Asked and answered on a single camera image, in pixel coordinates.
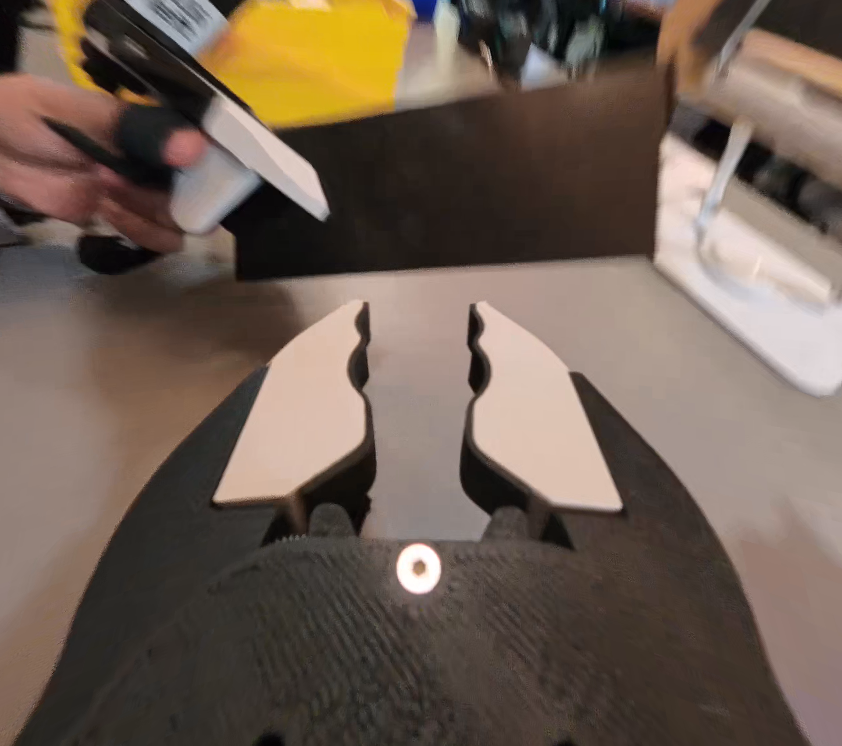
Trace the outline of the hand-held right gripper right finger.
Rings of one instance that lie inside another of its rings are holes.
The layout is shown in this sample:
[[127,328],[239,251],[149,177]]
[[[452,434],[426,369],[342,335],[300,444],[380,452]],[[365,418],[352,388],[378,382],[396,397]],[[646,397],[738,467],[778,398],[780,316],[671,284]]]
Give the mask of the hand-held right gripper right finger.
[[568,366],[483,300],[469,309],[460,485],[493,517],[520,511],[541,539],[565,512],[614,516],[624,503]]

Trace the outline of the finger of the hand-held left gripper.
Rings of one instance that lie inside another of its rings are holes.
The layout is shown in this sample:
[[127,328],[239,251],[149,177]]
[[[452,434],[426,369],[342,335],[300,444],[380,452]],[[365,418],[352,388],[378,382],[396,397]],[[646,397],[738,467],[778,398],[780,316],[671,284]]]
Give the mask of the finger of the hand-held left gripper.
[[328,218],[328,199],[314,167],[247,109],[228,97],[213,97],[201,130],[209,146],[198,162],[176,173],[170,199],[170,213],[183,232],[211,232],[261,183],[315,219]]

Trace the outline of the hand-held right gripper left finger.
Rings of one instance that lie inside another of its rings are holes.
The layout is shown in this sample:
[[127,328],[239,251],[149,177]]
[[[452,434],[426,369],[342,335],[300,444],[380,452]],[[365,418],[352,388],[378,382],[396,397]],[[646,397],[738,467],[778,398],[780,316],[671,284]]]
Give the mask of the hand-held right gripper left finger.
[[352,300],[299,333],[266,366],[212,496],[219,508],[273,506],[298,532],[323,503],[360,525],[376,475],[370,307]]

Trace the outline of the yellow plastic bin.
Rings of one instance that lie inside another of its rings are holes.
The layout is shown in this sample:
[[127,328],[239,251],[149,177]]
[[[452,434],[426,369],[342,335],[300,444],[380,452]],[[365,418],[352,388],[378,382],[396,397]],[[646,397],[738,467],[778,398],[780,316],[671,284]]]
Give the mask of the yellow plastic bin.
[[[82,15],[91,0],[46,0],[71,81],[82,68]],[[199,64],[278,128],[325,124],[393,107],[409,0],[247,0]]]

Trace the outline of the black divider plate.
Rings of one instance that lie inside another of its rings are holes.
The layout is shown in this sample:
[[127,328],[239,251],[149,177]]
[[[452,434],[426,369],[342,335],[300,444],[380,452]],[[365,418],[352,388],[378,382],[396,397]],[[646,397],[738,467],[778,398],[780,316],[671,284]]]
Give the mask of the black divider plate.
[[318,221],[268,185],[226,221],[239,280],[654,255],[672,72],[593,78],[281,136]]

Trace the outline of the person's left hand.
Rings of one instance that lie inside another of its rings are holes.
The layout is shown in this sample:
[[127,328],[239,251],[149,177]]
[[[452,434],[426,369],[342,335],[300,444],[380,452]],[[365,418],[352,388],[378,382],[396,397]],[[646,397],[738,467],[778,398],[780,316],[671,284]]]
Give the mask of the person's left hand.
[[168,197],[94,162],[53,132],[46,120],[73,127],[99,146],[114,143],[128,103],[46,78],[1,79],[1,192],[14,204],[77,226],[102,219],[132,243],[159,254],[180,252],[184,235]]

